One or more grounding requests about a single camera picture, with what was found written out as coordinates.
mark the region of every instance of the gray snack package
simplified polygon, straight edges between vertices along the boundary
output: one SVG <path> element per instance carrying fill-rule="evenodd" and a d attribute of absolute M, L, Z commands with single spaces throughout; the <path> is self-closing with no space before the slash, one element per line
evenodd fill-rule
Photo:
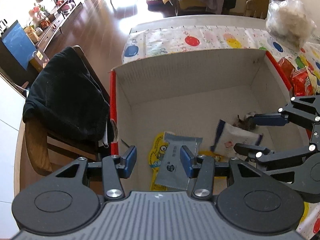
<path fill-rule="evenodd" d="M 155 183 L 170 188 L 186 190 L 189 178 L 180 161 L 180 149 L 181 146 L 186 145 L 194 155 L 198 155 L 202 138 L 177 136 L 165 132 L 164 141 L 168 142 L 169 145 L 165 151 Z"/>

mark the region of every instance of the brown box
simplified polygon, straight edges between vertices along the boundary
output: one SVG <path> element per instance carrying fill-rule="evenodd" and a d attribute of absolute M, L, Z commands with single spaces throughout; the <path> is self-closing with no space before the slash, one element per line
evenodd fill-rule
<path fill-rule="evenodd" d="M 34 54 L 31 60 L 29 60 L 29 62 L 31 63 L 31 65 L 33 65 L 33 67 L 40 72 L 41 70 L 43 70 L 43 68 L 47 65 L 47 63 L 49 62 L 49 58 L 47 57 L 47 55 L 41 50 L 38 49 Z"/>

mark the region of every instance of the balloon print tablecloth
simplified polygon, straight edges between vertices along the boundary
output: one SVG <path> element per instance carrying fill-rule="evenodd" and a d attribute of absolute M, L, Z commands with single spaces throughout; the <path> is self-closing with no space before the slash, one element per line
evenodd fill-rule
<path fill-rule="evenodd" d="M 131 33 L 123 51 L 123 63 L 133 60 L 203 49 L 264 49 L 276 61 L 287 58 L 295 68 L 308 67 L 317 77 L 320 92 L 320 45 L 307 42 L 296 52 L 281 46 L 267 31 L 234 26 L 180 26 Z M 320 203 L 305 203 L 297 232 L 310 239 L 320 230 Z"/>

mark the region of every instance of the blue balloon print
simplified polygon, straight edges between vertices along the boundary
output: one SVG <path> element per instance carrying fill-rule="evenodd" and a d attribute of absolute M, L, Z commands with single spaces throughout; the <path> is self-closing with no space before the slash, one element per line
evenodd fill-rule
<path fill-rule="evenodd" d="M 279 52 L 283 52 L 282 47 L 280 46 L 280 44 L 276 43 L 275 41 L 273 42 L 273 46 L 279 51 Z"/>
<path fill-rule="evenodd" d="M 136 45 L 130 45 L 125 49 L 124 56 L 125 57 L 133 57 L 138 54 L 139 47 Z"/>

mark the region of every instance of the clear plastic bag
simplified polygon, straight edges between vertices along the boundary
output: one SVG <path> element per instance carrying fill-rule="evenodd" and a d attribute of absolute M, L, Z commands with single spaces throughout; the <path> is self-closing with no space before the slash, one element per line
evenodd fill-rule
<path fill-rule="evenodd" d="M 300 0 L 270 0 L 266 30 L 289 49 L 299 50 L 316 29 Z"/>

